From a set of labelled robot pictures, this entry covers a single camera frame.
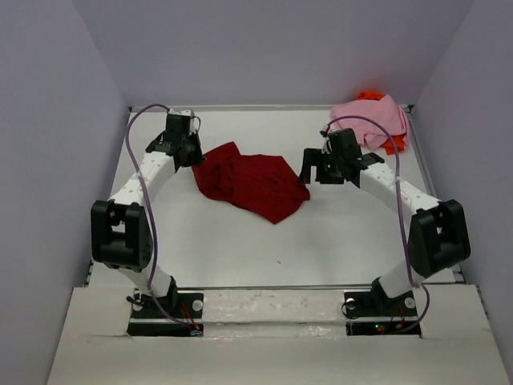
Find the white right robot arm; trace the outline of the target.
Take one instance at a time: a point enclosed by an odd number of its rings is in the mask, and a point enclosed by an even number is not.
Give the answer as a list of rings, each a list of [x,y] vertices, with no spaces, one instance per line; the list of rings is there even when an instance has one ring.
[[[460,203],[424,193],[404,181],[376,153],[362,153],[351,129],[324,138],[322,148],[303,151],[300,182],[350,182],[398,215],[406,256],[404,262],[373,281],[367,296],[375,313],[388,314],[402,295],[470,257],[467,221]]]

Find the dark red t shirt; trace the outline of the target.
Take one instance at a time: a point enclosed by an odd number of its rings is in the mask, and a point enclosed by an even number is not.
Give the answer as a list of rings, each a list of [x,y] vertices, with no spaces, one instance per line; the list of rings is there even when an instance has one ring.
[[[309,190],[282,156],[243,155],[229,142],[205,157],[192,171],[197,188],[208,199],[255,213],[274,225],[310,199]]]

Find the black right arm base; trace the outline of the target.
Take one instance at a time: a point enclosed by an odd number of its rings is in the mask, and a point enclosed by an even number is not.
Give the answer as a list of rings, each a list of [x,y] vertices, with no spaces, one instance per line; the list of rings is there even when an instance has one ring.
[[[341,312],[350,337],[422,335],[412,291],[383,303],[375,302],[369,290],[345,292]]]

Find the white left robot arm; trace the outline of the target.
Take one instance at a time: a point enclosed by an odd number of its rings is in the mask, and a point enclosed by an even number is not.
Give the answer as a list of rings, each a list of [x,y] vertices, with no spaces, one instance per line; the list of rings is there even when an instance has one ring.
[[[162,187],[180,169],[204,161],[200,118],[191,110],[169,111],[163,131],[136,159],[125,146],[134,172],[106,201],[91,206],[91,251],[94,261],[127,277],[161,317],[176,311],[176,280],[158,265],[159,244],[151,206]]]

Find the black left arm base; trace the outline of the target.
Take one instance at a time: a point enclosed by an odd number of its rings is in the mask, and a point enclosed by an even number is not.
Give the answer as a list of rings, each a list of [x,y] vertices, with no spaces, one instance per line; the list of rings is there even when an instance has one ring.
[[[134,289],[126,296],[131,305],[127,334],[132,337],[203,337],[204,294],[173,290],[157,298]]]

